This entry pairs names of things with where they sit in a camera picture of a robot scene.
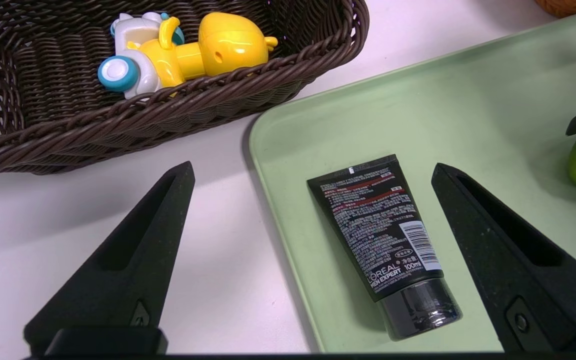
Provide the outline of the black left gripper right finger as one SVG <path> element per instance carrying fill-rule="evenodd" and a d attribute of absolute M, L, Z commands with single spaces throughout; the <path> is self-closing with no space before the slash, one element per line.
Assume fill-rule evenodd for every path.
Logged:
<path fill-rule="evenodd" d="M 576 259 L 463 171 L 431 183 L 503 349 L 576 353 Z"/>

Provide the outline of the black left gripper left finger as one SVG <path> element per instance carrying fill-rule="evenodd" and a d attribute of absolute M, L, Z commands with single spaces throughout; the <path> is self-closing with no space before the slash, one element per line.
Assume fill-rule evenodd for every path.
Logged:
<path fill-rule="evenodd" d="M 164 352 L 163 306 L 195 186 L 170 168 L 26 324 L 32 352 Z"/>

